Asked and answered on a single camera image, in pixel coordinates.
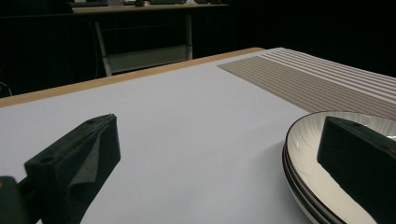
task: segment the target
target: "white tabletop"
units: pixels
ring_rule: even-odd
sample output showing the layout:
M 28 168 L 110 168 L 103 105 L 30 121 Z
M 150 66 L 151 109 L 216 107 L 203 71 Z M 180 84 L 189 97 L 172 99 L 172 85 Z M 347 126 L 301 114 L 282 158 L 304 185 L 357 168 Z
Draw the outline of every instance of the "white tabletop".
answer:
M 308 114 L 218 64 L 0 108 L 0 170 L 23 163 L 86 119 L 118 117 L 121 161 L 82 223 L 309 223 L 281 153 Z

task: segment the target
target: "desk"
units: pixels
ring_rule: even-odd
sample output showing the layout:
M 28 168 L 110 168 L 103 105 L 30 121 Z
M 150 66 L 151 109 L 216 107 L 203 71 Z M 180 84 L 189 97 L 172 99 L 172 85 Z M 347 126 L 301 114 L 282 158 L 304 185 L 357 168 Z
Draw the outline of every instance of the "desk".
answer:
M 237 63 L 275 61 L 279 52 L 295 53 L 245 49 L 1 99 L 2 174 L 20 181 L 36 153 L 82 121 L 114 113 L 121 161 L 82 223 L 309 223 L 281 154 L 288 128 L 310 108 L 226 71 L 238 75 Z M 375 84 L 385 78 L 396 85 L 378 75 L 369 94 L 396 114 L 396 93 Z
M 144 7 L 135 6 L 110 6 L 110 7 L 76 7 L 73 8 L 74 13 L 119 13 L 119 12 L 158 12 L 167 10 L 189 10 L 204 8 L 220 8 L 227 5 L 198 5 L 196 3 L 186 3 L 184 5 L 150 5 L 146 3 Z M 185 45 L 173 46 L 161 49 L 148 49 L 137 52 L 122 53 L 117 55 L 107 55 L 105 41 L 102 37 L 102 29 L 99 21 L 95 22 L 96 33 L 98 36 L 101 55 L 109 77 L 114 72 L 122 72 L 127 70 L 135 70 L 144 67 L 151 67 L 166 63 L 175 63 L 192 59 L 192 34 L 191 34 L 191 14 L 185 15 Z

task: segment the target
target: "dark background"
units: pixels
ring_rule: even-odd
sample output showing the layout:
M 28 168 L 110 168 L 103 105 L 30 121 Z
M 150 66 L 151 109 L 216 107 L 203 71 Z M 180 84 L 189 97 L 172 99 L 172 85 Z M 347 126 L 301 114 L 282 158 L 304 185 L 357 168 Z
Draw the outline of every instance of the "dark background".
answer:
M 0 82 L 20 94 L 104 77 L 92 19 L 54 19 L 53 11 L 67 13 L 67 8 L 54 0 L 37 1 L 0 3 Z M 308 7 L 279 1 L 223 2 L 231 6 L 192 13 L 193 58 L 282 47 L 396 77 L 392 32 L 396 20 L 390 4 L 322 2 Z M 34 15 L 41 19 L 23 18 Z M 108 54 L 184 43 L 182 13 L 122 14 L 99 20 Z M 0 86 L 0 97 L 7 96 L 4 89 Z

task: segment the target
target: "placemat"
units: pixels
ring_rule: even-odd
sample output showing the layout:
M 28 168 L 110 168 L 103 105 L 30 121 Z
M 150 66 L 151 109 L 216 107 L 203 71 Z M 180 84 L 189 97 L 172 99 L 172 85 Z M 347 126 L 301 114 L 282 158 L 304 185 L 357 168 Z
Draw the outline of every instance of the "placemat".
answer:
M 308 112 L 352 111 L 396 120 L 396 78 L 302 53 L 271 50 L 220 68 Z

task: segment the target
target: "stack of plates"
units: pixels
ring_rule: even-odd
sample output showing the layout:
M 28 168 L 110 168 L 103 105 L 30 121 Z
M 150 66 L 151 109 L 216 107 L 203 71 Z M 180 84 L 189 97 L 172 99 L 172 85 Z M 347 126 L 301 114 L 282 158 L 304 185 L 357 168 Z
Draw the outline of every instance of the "stack of plates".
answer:
M 327 116 L 349 119 L 396 140 L 396 121 L 352 112 L 318 112 L 291 125 L 283 149 L 283 168 L 290 191 L 313 223 L 375 223 L 317 162 Z

